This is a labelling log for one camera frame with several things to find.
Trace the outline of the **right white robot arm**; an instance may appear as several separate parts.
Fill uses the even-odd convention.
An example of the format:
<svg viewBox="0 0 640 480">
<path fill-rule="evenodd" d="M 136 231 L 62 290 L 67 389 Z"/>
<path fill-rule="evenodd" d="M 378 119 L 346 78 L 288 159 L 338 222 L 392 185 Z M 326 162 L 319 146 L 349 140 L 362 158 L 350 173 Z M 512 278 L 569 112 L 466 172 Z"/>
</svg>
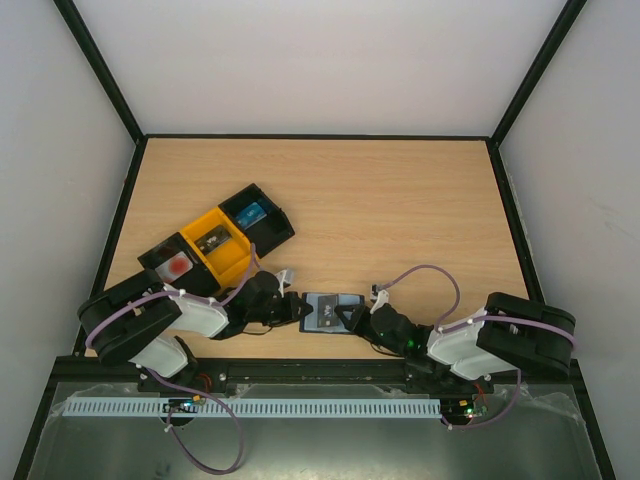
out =
<svg viewBox="0 0 640 480">
<path fill-rule="evenodd" d="M 502 292 L 490 294 L 474 314 L 439 326 L 415 324 L 386 300 L 335 312 L 347 331 L 436 375 L 450 392 L 511 370 L 562 380 L 575 347 L 572 314 Z"/>
</svg>

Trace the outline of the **navy blue card holder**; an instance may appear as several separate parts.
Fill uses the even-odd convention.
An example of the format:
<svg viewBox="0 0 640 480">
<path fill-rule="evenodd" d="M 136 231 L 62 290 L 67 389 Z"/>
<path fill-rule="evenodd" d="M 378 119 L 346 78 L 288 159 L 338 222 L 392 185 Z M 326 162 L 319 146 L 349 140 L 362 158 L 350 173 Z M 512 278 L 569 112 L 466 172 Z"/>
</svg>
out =
<svg viewBox="0 0 640 480">
<path fill-rule="evenodd" d="M 357 295 L 357 294 L 346 294 L 346 293 L 332 293 L 332 294 L 337 294 L 339 296 L 339 300 L 338 300 L 338 305 L 357 305 L 357 304 L 364 304 L 364 297 L 362 295 Z M 348 332 L 343 324 L 341 323 L 340 326 L 340 330 L 338 332 L 334 332 L 334 333 L 322 333 L 322 332 L 305 332 L 302 330 L 302 322 L 303 320 L 300 321 L 299 324 L 299 331 L 301 333 L 313 333 L 313 334 L 350 334 L 350 332 Z"/>
</svg>

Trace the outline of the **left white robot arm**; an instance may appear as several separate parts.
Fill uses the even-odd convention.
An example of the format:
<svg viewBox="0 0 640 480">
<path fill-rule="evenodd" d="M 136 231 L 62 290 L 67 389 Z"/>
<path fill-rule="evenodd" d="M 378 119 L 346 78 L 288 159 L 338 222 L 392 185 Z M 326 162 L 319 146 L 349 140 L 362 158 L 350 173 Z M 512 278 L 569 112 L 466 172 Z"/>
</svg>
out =
<svg viewBox="0 0 640 480">
<path fill-rule="evenodd" d="M 167 332 L 225 340 L 251 323 L 274 329 L 300 322 L 314 306 L 287 289 L 290 276 L 289 269 L 247 272 L 238 286 L 205 297 L 173 287 L 146 269 L 79 307 L 85 347 L 104 366 L 131 363 L 185 384 L 196 375 L 198 361 L 184 339 Z"/>
</svg>

